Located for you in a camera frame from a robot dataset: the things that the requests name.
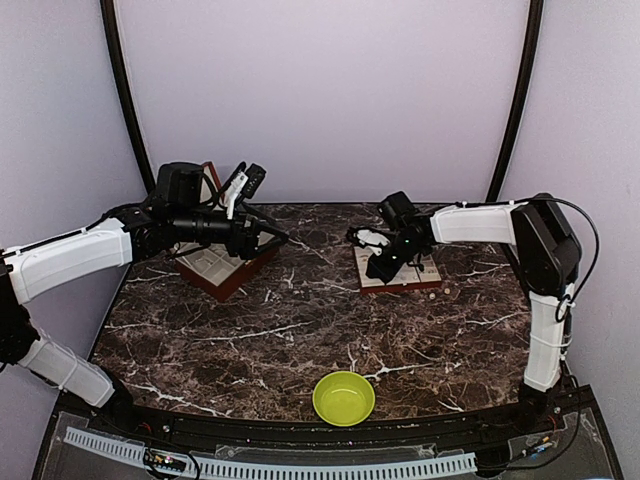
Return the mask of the brown ring earring tray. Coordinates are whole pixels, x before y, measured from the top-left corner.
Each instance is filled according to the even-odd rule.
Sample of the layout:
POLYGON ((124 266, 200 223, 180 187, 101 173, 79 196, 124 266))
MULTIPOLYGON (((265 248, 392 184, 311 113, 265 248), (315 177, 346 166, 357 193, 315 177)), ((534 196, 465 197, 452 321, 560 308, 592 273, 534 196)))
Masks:
POLYGON ((442 277, 431 256, 423 257, 423 268, 404 265, 393 280, 387 284, 379 279, 366 276, 368 259, 373 254, 370 249, 353 247, 355 265, 359 276, 359 290, 362 294, 397 293, 410 290, 439 288, 443 284, 442 277))

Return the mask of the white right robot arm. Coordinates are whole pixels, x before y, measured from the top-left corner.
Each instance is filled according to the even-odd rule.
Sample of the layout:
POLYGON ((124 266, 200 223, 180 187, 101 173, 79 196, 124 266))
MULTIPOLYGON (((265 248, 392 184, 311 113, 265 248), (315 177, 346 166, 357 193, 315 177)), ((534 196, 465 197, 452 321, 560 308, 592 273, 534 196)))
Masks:
POLYGON ((529 354, 510 424, 534 432, 549 416, 566 374, 572 310, 588 275, 579 272, 582 246, 562 209, 567 201, 548 193, 488 203, 457 202, 420 210, 402 192, 377 206, 387 230, 350 229, 348 238, 368 248, 366 276, 390 283, 403 266, 416 265, 437 245, 486 243, 515 252, 512 268, 531 311, 529 354))

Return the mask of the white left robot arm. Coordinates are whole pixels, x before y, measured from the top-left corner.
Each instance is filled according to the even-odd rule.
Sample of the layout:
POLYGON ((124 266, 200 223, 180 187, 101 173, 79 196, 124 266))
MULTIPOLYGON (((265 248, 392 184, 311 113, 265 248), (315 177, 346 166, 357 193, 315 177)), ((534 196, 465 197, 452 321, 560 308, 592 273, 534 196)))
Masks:
POLYGON ((251 261, 285 244, 288 235, 246 205, 266 176, 240 163, 221 187, 203 166, 161 166, 155 188, 85 227, 1 253, 1 364, 18 366, 101 411, 120 436, 141 427, 140 412, 113 375, 54 340, 31 320, 28 306, 41 295, 103 271, 132 266, 186 245, 189 253, 220 246, 251 261))

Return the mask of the brown wooden jewelry box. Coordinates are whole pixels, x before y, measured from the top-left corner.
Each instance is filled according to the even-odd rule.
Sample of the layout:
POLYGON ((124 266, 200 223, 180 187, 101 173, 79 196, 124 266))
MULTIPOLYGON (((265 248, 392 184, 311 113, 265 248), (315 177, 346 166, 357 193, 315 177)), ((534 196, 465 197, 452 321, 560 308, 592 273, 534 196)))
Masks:
POLYGON ((215 239, 208 243, 200 240, 180 241, 171 250, 181 276, 220 302, 239 290, 242 284, 251 279, 278 251, 276 249, 257 259, 240 259, 228 254, 227 241, 231 234, 231 221, 238 214, 243 213, 254 221, 262 220, 276 225, 273 219, 248 205, 248 199, 236 206, 233 219, 228 220, 221 205, 220 193, 225 182, 219 180, 211 163, 206 163, 196 170, 188 183, 187 201, 200 206, 204 214, 214 217, 216 231, 212 232, 205 224, 201 232, 213 235, 215 239))

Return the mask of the green bowl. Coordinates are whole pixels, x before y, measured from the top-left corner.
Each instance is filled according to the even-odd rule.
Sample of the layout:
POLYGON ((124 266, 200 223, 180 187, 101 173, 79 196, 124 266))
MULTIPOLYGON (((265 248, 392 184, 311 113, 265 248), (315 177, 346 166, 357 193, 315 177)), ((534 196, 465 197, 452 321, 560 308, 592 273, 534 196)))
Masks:
POLYGON ((362 375, 336 371, 322 377, 312 393, 316 414, 326 423, 351 427, 365 421, 376 405, 371 383, 362 375))

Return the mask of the black left frame post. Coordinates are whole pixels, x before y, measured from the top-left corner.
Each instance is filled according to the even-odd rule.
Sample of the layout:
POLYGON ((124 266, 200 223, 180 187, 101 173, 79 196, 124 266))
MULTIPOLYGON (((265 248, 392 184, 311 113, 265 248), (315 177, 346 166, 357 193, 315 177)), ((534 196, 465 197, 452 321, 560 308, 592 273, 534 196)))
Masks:
POLYGON ((107 44, 112 75, 120 103, 121 113, 134 154, 136 165, 147 193, 156 186, 151 163, 144 144, 144 139, 133 96, 129 84, 127 68, 125 64, 124 50, 121 43, 118 20, 116 15, 116 2, 113 0, 101 0, 99 2, 103 23, 104 36, 107 44))

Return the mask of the black frame post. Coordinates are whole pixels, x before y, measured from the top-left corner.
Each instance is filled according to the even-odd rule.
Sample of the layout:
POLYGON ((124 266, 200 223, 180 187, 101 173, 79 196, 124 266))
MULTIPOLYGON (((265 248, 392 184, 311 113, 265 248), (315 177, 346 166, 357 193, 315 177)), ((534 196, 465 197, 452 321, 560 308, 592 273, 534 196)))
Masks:
POLYGON ((507 177, 534 69, 544 12, 543 0, 529 2, 523 47, 509 115, 485 200, 498 200, 507 177))
POLYGON ((151 163, 144 144, 144 139, 133 96, 129 84, 127 68, 125 64, 124 50, 121 43, 118 20, 116 15, 116 2, 113 0, 101 0, 99 2, 103 23, 104 36, 107 44, 112 75, 120 103, 121 113, 134 154, 136 165, 147 193, 156 186, 151 163))

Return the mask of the black right frame post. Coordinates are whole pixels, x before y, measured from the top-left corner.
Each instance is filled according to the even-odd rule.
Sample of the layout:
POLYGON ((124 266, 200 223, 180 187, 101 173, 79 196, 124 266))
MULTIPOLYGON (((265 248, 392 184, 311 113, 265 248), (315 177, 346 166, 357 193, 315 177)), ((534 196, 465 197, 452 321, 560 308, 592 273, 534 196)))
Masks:
POLYGON ((534 69, 544 12, 543 0, 529 2, 523 47, 509 115, 485 200, 498 200, 507 177, 534 69))

